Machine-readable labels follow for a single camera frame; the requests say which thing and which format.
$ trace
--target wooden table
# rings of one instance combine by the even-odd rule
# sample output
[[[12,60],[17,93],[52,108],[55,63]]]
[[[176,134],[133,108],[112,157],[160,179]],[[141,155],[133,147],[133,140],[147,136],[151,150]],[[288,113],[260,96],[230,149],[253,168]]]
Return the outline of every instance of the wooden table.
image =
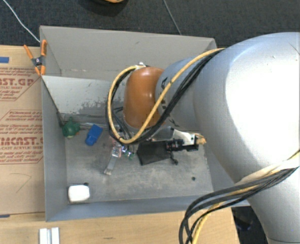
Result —
[[[32,48],[32,52],[38,55],[40,50]],[[12,61],[20,61],[24,50],[20,46],[0,46],[0,56],[9,55]],[[178,229],[183,215],[184,212],[179,211],[59,222],[45,222],[43,212],[11,215],[0,219],[0,243],[38,243],[39,229],[52,227],[59,227],[62,244],[178,243]],[[231,209],[210,215],[198,243],[239,244]]]

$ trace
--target cable bundle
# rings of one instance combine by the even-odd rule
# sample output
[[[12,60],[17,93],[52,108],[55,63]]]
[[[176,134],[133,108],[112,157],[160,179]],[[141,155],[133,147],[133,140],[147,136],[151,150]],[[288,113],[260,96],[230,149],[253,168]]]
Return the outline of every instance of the cable bundle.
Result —
[[[299,155],[300,150],[288,160],[297,158],[299,157]],[[181,225],[179,227],[179,244],[196,244],[201,228],[207,219],[207,215],[211,212],[230,207],[234,204],[237,204],[254,196],[255,194],[263,190],[266,190],[279,184],[280,182],[288,178],[291,174],[293,174],[297,168],[298,166],[282,170],[275,169],[259,179],[255,179],[241,185],[236,185],[234,187],[209,193],[196,199],[187,208],[184,219],[182,220]],[[190,227],[189,218],[196,212],[206,209],[209,206],[210,208],[204,214],[202,214]],[[184,231],[186,231],[187,234],[185,242],[183,238]]]
[[[143,66],[131,66],[125,70],[123,70],[114,80],[111,89],[108,94],[107,98],[107,108],[106,108],[106,118],[108,122],[109,127],[109,133],[110,135],[117,140],[118,142],[122,143],[123,145],[130,145],[130,144],[137,144],[144,142],[151,138],[153,134],[160,128],[160,126],[164,123],[166,118],[169,116],[177,102],[180,100],[180,98],[183,96],[185,91],[189,88],[189,86],[193,83],[193,81],[197,78],[197,76],[200,74],[203,67],[212,59],[216,54],[218,54],[222,49],[214,49],[211,51],[207,51],[191,61],[189,61],[183,68],[181,68],[175,76],[171,79],[171,81],[167,84],[167,86],[164,88],[163,92],[160,94],[156,104],[154,105],[153,109],[151,110],[149,116],[147,117],[146,121],[144,122],[141,129],[138,131],[138,133],[131,137],[131,133],[128,131],[127,127],[121,126],[120,124],[124,124],[123,121],[119,120],[118,116],[114,113],[116,110],[121,111],[120,108],[114,108],[113,107],[113,99],[115,96],[115,93],[118,89],[119,84],[134,70],[137,70],[139,68],[142,68]],[[186,76],[186,78],[181,82],[178,89],[176,90],[175,94],[173,95],[171,101],[169,102],[167,108],[157,121],[157,123],[146,129],[146,126],[148,125],[149,121],[153,117],[155,111],[158,109],[159,105],[161,104],[163,98],[167,94],[168,90],[171,88],[172,84],[182,75],[182,73],[187,70],[188,67],[190,67],[195,62],[199,61],[196,66],[189,72],[189,74]],[[124,133],[124,138],[119,135],[119,133],[115,130],[112,117],[114,116],[116,122],[119,124],[121,131]]]

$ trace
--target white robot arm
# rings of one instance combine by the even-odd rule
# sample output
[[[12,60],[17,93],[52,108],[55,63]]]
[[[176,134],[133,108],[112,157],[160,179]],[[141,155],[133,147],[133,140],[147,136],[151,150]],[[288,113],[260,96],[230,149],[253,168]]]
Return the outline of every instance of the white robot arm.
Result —
[[[189,61],[184,59],[164,71],[155,71],[159,78],[151,84],[156,84],[156,100]],[[285,161],[300,150],[299,65],[299,33],[264,35],[235,44],[205,64],[170,113],[166,125],[201,133],[235,183]],[[159,105],[158,116],[182,81],[183,77],[172,84]],[[124,115],[127,124],[135,120],[128,117],[127,111]],[[300,167],[248,202],[269,244],[300,243]]]

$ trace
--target blue block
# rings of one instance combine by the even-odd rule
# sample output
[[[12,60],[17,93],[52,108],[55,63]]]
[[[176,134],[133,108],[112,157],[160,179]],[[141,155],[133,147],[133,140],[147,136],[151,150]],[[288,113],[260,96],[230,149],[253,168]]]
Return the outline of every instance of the blue block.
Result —
[[[98,127],[97,125],[93,125],[88,132],[87,138],[85,139],[85,143],[87,145],[94,145],[97,142],[102,132],[103,129],[101,127]]]

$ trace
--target orange clamp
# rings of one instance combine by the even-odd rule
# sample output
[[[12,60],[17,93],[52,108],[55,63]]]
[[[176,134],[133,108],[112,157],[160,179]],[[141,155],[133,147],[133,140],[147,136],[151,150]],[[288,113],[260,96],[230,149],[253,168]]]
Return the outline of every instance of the orange clamp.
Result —
[[[24,45],[23,47],[26,50],[26,53],[27,53],[29,59],[32,60],[34,66],[35,66],[36,73],[39,76],[40,75],[45,75],[46,68],[45,68],[45,65],[44,65],[44,61],[45,61],[45,57],[46,57],[46,54],[47,54],[47,41],[46,40],[42,41],[41,56],[39,56],[38,58],[33,57],[32,52],[29,50],[29,48],[26,45]]]

